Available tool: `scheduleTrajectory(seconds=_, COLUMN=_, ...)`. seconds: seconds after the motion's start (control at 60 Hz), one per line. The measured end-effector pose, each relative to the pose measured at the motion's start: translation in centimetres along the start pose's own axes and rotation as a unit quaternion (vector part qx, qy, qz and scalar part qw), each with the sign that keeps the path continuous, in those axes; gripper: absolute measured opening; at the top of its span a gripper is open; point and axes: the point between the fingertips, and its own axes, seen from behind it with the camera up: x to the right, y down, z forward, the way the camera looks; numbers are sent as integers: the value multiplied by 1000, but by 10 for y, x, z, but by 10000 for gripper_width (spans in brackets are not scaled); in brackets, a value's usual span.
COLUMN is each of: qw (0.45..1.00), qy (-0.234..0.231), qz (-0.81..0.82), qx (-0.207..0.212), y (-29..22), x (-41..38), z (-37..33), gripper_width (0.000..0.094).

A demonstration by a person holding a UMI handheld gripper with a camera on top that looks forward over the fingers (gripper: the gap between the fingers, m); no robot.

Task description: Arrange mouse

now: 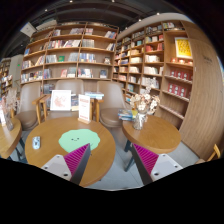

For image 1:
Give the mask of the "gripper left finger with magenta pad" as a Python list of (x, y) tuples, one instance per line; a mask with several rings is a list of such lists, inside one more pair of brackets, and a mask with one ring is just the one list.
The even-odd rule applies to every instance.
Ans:
[(42, 169), (79, 185), (90, 154), (90, 144), (86, 144), (65, 156), (55, 155), (42, 166)]

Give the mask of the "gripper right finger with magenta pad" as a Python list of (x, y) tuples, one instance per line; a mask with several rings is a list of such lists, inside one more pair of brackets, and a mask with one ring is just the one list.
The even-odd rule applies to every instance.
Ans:
[(144, 185), (182, 169), (168, 154), (156, 154), (137, 144), (133, 145), (132, 154)]

